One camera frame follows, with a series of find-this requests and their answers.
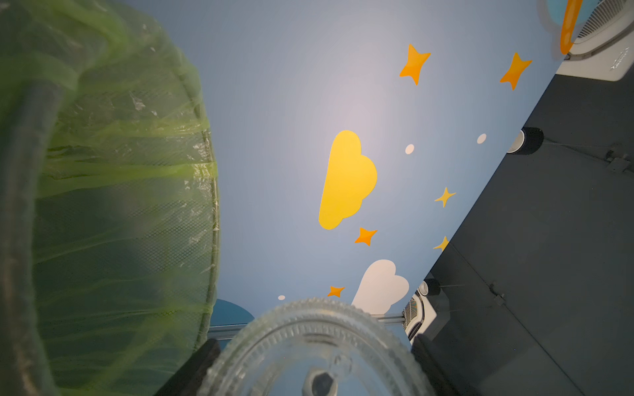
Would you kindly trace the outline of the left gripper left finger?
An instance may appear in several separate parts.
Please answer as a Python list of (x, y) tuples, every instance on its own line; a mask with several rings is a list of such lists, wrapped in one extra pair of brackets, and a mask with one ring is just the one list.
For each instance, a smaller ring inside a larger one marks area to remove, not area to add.
[(155, 396), (196, 395), (208, 369), (220, 354), (220, 343), (214, 338), (208, 339), (155, 393)]

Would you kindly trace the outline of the beige-lid oatmeal jar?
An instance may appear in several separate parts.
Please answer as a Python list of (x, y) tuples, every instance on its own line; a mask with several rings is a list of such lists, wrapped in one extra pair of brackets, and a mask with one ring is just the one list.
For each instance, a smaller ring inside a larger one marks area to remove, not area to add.
[(308, 299), (241, 329), (207, 370), (199, 395), (433, 395), (404, 343), (373, 316)]

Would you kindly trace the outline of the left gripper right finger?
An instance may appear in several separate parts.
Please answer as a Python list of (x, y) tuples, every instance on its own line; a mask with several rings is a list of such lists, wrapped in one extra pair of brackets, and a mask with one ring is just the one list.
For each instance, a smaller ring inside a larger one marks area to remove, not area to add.
[(468, 395), (465, 389), (452, 380), (444, 369), (437, 363), (427, 347), (426, 338), (422, 335), (413, 339), (411, 353), (426, 375), (434, 393), (442, 396)]

